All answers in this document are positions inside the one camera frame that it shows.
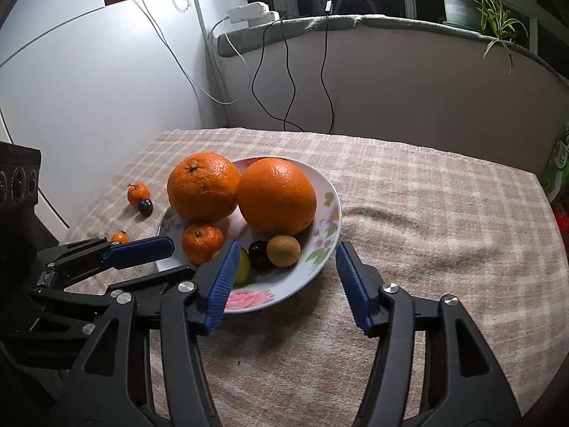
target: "plate rim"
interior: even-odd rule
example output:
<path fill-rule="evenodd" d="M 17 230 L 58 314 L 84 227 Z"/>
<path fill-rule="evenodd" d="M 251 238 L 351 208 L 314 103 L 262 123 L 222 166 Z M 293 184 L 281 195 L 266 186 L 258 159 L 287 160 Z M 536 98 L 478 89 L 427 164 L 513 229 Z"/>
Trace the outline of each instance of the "plate rim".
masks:
<path fill-rule="evenodd" d="M 261 305 L 256 305 L 254 307 L 249 307 L 249 308 L 242 308 L 242 309 L 238 309 L 238 310 L 224 310 L 224 314 L 232 314 L 232 315 L 237 315 L 237 314 L 242 314 L 242 313 L 250 313 L 253 311 L 258 311 L 258 310 L 263 310 L 265 308 L 269 308 L 272 305 L 276 305 L 279 304 L 281 302 L 283 302 L 284 300 L 286 300 L 287 298 L 290 298 L 291 296 L 293 296 L 294 294 L 296 294 L 297 292 L 301 291 L 302 289 L 304 289 L 308 284 L 310 284 L 314 278 L 316 278 L 316 276 L 318 276 L 320 274 L 320 272 L 324 269 L 324 266 L 326 265 L 326 263 L 328 263 L 328 261 L 330 260 L 330 257 L 332 256 L 332 253 L 335 252 L 336 250 L 336 246 L 338 245 L 338 242 L 340 240 L 340 233 L 342 231 L 342 205 L 340 203 L 340 198 L 338 196 L 338 191 L 336 190 L 336 187 L 332 184 L 332 182 L 330 181 L 329 178 L 327 178 L 320 170 L 318 170 L 317 168 L 313 167 L 310 164 L 307 164 L 305 162 L 301 162 L 299 160 L 296 159 L 292 159 L 292 158 L 288 158 L 288 157 L 282 157 L 282 156 L 251 156 L 251 157 L 244 157 L 241 159 L 235 159 L 235 160 L 230 160 L 231 163 L 235 164 L 237 162 L 241 162 L 243 160 L 250 160 L 250 159 L 268 159 L 268 158 L 276 158 L 276 159 L 283 159 L 283 160 L 288 160 L 292 163 L 299 163 L 302 165 L 306 165 L 307 167 L 311 168 L 312 170 L 314 170 L 316 173 L 318 173 L 320 176 L 322 176 L 326 181 L 329 182 L 330 186 L 332 187 L 332 191 L 334 191 L 334 195 L 336 197 L 336 200 L 338 202 L 338 230 L 337 230 L 337 239 L 335 239 L 335 245 L 332 248 L 332 246 L 330 247 L 330 251 L 328 252 L 328 254 L 326 255 L 326 257 L 324 258 L 324 261 L 318 266 L 318 268 L 315 269 L 314 274 L 312 275 L 308 275 L 307 278 L 308 280 L 301 286 L 299 287 L 297 290 L 286 294 L 285 296 L 283 296 L 280 299 L 273 299 L 270 302 L 267 302 L 265 304 L 261 304 Z M 172 207 L 172 205 L 168 205 L 168 207 L 166 208 L 166 212 Z M 162 221 L 164 220 L 164 216 L 162 216 L 161 220 L 160 220 L 160 224 L 158 225 L 158 231 L 156 232 L 156 234 L 158 236 L 160 236 L 160 228 L 162 227 Z"/>

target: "table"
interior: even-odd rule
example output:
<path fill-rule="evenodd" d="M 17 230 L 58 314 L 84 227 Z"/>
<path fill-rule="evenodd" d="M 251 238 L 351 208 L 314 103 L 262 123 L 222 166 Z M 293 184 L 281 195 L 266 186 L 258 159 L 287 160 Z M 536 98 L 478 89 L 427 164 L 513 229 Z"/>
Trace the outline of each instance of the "table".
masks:
<path fill-rule="evenodd" d="M 522 412 L 567 355 L 569 268 L 536 176 L 456 154 L 315 133 L 169 131 L 86 207 L 66 241 L 118 229 L 131 239 L 155 235 L 169 206 L 170 171 L 199 151 L 230 159 L 289 157 L 323 172 L 341 200 L 341 240 L 350 240 L 364 263 L 412 295 L 457 295 L 496 354 Z M 126 200 L 127 185 L 138 180 L 153 193 L 155 210 L 148 219 Z M 113 282 L 154 270 L 109 270 L 71 290 L 101 294 Z M 406 417 L 418 410 L 423 339 L 418 333 Z M 158 332 L 152 344 L 155 403 L 167 413 Z M 228 315 L 200 341 L 226 427 L 351 425 L 376 344 L 355 327 L 334 261 L 290 299 Z"/>

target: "ridged blue pad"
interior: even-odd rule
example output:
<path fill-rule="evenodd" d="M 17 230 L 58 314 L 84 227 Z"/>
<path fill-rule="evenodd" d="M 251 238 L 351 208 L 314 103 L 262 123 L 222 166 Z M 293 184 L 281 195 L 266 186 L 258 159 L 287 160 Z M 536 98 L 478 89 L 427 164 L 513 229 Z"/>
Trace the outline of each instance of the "ridged blue pad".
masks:
<path fill-rule="evenodd" d="M 128 244 L 113 245 L 109 248 L 109 253 L 104 256 L 103 263 L 107 268 L 124 270 L 124 268 L 137 267 L 168 258 L 173 253 L 172 239 L 167 236 L 158 236 Z"/>
<path fill-rule="evenodd" d="M 212 286 L 208 296 L 207 315 L 204 320 L 204 326 L 208 335 L 221 324 L 225 305 L 229 298 L 229 293 L 233 287 L 235 276 L 237 275 L 237 268 L 239 268 L 239 250 L 240 246 L 237 241 L 229 248 L 229 252 L 219 269 L 217 279 Z"/>
<path fill-rule="evenodd" d="M 352 309 L 352 315 L 356 321 L 356 326 L 368 335 L 372 330 L 372 319 L 369 315 L 369 297 L 366 293 L 360 278 L 357 274 L 352 260 L 350 259 L 343 245 L 336 248 L 336 267 L 344 287 L 344 292 L 348 298 L 348 303 Z"/>

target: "plate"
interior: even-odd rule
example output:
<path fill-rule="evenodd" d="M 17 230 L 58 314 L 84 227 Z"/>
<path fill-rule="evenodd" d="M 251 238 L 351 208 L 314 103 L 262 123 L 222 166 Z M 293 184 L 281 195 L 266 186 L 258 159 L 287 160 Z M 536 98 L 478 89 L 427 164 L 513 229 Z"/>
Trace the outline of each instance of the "plate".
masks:
<path fill-rule="evenodd" d="M 254 162 L 265 157 L 254 157 L 233 162 L 241 173 Z M 330 181 L 317 169 L 292 159 L 308 177 L 317 195 L 317 212 L 314 222 L 297 236 L 302 253 L 299 261 L 290 268 L 275 268 L 268 274 L 257 274 L 251 282 L 243 287 L 233 289 L 225 307 L 226 313 L 247 313 L 277 304 L 302 289 L 322 270 L 324 264 L 335 251 L 340 237 L 342 212 L 338 194 Z M 229 217 L 215 223 L 226 238 L 235 238 L 241 247 L 248 249 L 254 241 L 268 240 L 268 237 L 253 238 L 251 230 L 241 215 L 239 208 Z M 156 262 L 159 271 L 165 271 L 180 265 L 192 265 L 181 248 L 182 235 L 186 224 L 180 216 L 169 207 L 158 229 L 159 235 L 170 237 L 176 250 L 170 258 Z"/>

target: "metal bolt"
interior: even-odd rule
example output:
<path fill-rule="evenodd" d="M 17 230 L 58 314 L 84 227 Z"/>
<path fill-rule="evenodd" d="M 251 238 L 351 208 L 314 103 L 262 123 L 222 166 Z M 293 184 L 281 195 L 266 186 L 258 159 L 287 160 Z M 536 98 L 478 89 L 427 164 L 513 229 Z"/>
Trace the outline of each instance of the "metal bolt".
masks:
<path fill-rule="evenodd" d="M 178 284 L 178 290 L 180 292 L 184 292 L 184 293 L 191 292 L 195 288 L 196 288 L 196 285 L 192 281 L 184 281 L 184 282 L 180 282 L 180 284 Z"/>
<path fill-rule="evenodd" d="M 87 323 L 83 326 L 83 333 L 85 335 L 91 335 L 95 330 L 95 325 L 93 323 Z"/>
<path fill-rule="evenodd" d="M 399 290 L 399 286 L 394 282 L 384 282 L 381 288 L 388 294 L 394 294 Z"/>
<path fill-rule="evenodd" d="M 133 299 L 133 296 L 128 292 L 123 292 L 117 297 L 117 302 L 121 305 L 128 304 Z"/>
<path fill-rule="evenodd" d="M 445 295 L 443 297 L 443 302 L 445 302 L 445 304 L 451 307 L 454 307 L 459 304 L 459 299 L 456 298 L 454 295 Z"/>

